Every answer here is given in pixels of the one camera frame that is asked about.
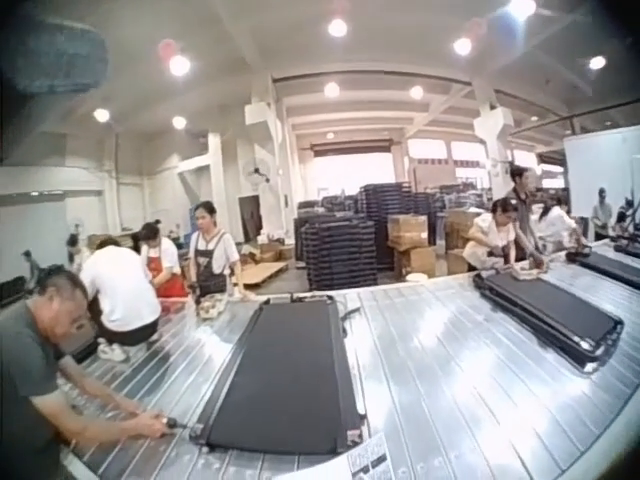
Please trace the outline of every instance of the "person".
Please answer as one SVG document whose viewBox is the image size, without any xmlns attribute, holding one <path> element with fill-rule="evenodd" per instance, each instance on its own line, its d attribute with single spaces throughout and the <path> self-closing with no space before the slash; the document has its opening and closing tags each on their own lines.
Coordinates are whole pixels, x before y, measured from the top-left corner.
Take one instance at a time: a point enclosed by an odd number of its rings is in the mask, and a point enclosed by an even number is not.
<svg viewBox="0 0 640 480">
<path fill-rule="evenodd" d="M 58 344 L 86 314 L 88 294 L 63 266 L 45 269 L 33 297 L 0 313 L 0 478 L 56 480 L 64 443 L 118 443 L 169 433 L 161 414 L 91 378 Z M 60 373 L 83 394 L 129 416 L 108 421 L 78 414 L 58 388 Z"/>
<path fill-rule="evenodd" d="M 88 248 L 80 245 L 80 237 L 77 233 L 72 233 L 67 238 L 67 253 L 69 259 L 69 265 L 71 271 L 75 274 L 79 274 L 82 270 L 82 266 L 91 256 L 91 252 Z"/>
<path fill-rule="evenodd" d="M 151 283 L 159 298 L 187 298 L 189 292 L 182 278 L 180 258 L 175 244 L 160 235 L 156 222 L 147 222 L 140 229 L 142 262 L 151 272 Z"/>
<path fill-rule="evenodd" d="M 598 189 L 598 203 L 593 207 L 591 212 L 591 223 L 593 223 L 594 235 L 596 242 L 609 238 L 609 225 L 613 218 L 613 210 L 611 204 L 607 202 L 607 190 L 604 187 Z"/>
<path fill-rule="evenodd" d="M 113 237 L 102 239 L 80 278 L 89 300 L 96 297 L 100 306 L 90 309 L 98 329 L 100 358 L 122 362 L 127 358 L 122 346 L 159 339 L 162 307 L 151 285 L 151 273 L 133 250 Z"/>
<path fill-rule="evenodd" d="M 38 262 L 36 262 L 36 259 L 33 258 L 31 250 L 25 250 L 22 252 L 22 258 L 24 258 L 24 261 L 27 262 L 27 265 L 29 266 L 29 279 L 27 280 L 26 290 L 27 293 L 30 293 L 36 287 L 38 277 L 40 276 L 40 271 L 42 269 Z"/>
<path fill-rule="evenodd" d="M 580 227 L 569 217 L 568 211 L 566 199 L 556 196 L 540 212 L 538 238 L 546 254 L 564 250 L 572 243 L 578 247 L 586 243 Z"/>
<path fill-rule="evenodd" d="M 500 198 L 491 205 L 491 213 L 473 220 L 467 233 L 469 241 L 462 252 L 468 271 L 513 265 L 516 261 L 516 206 L 509 198 Z"/>
<path fill-rule="evenodd" d="M 225 293 L 230 271 L 235 276 L 238 292 L 246 297 L 238 249 L 231 235 L 218 225 L 216 214 L 216 207 L 208 200 L 194 208 L 198 231 L 191 235 L 189 273 L 197 290 L 196 299 Z"/>
<path fill-rule="evenodd" d="M 510 170 L 513 188 L 507 198 L 516 205 L 516 262 L 531 258 L 537 268 L 545 268 L 546 261 L 541 255 L 533 226 L 531 224 L 531 172 L 520 165 L 512 165 Z"/>
<path fill-rule="evenodd" d="M 633 200 L 625 198 L 624 203 L 618 209 L 616 221 L 613 224 L 613 232 L 616 236 L 626 236 L 629 234 L 629 214 L 633 212 Z"/>
</svg>

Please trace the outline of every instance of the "gray t-shirt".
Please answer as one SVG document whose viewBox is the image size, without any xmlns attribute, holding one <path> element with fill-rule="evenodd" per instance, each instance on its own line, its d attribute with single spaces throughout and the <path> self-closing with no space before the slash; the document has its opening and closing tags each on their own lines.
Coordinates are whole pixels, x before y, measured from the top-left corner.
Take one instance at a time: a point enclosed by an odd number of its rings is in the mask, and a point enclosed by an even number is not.
<svg viewBox="0 0 640 480">
<path fill-rule="evenodd" d="M 62 357 L 38 331 L 26 302 L 0 313 L 0 478 L 49 480 L 60 472 L 56 429 L 30 397 L 58 389 Z"/>
</svg>

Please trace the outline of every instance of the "roller conveyor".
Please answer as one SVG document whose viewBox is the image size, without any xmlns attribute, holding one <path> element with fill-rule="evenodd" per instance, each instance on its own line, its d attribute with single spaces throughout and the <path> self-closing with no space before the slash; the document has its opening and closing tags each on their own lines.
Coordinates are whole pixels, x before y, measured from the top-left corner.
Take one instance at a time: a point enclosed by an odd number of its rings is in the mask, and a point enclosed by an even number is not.
<svg viewBox="0 0 640 480">
<path fill-rule="evenodd" d="M 576 468 L 615 421 L 640 384 L 640 293 L 571 265 L 545 280 L 625 322 L 615 354 L 590 378 L 541 348 L 464 275 L 337 296 L 341 308 L 361 307 L 346 323 L 356 398 L 369 434 L 385 434 L 396 478 L 552 480 Z M 255 307 L 229 304 L 199 328 L 190 310 L 164 325 L 162 344 L 134 355 L 132 365 L 94 358 L 86 368 L 192 424 Z M 188 432 L 77 453 L 105 480 L 266 479 L 328 459 L 207 451 Z"/>
</svg>

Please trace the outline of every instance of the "dark apron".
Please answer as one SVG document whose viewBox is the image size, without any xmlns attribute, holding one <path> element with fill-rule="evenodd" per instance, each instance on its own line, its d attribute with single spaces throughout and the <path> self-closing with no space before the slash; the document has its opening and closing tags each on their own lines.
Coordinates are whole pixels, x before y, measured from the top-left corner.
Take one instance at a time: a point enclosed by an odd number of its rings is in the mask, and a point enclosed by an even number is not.
<svg viewBox="0 0 640 480">
<path fill-rule="evenodd" d="M 196 283 L 200 292 L 199 298 L 217 293 L 226 293 L 227 291 L 227 275 L 224 273 L 224 268 L 222 272 L 215 273 L 212 267 L 213 256 L 222 241 L 222 237 L 225 235 L 224 231 L 220 232 L 213 248 L 199 249 L 200 234 L 198 233 L 194 257 L 196 262 Z"/>
</svg>

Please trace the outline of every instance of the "hand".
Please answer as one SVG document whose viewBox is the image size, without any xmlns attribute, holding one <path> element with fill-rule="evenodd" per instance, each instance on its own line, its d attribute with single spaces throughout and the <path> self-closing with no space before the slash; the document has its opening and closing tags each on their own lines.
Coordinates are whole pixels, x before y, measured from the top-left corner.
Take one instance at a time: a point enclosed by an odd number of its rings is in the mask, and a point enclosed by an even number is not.
<svg viewBox="0 0 640 480">
<path fill-rule="evenodd" d="M 129 422 L 135 435 L 160 438 L 171 433 L 171 430 L 165 424 L 164 415 L 159 413 L 145 412 Z"/>
<path fill-rule="evenodd" d="M 124 413 L 132 413 L 134 415 L 140 415 L 144 412 L 144 408 L 138 402 L 131 400 L 127 397 L 118 397 L 116 399 L 116 406 Z"/>
</svg>

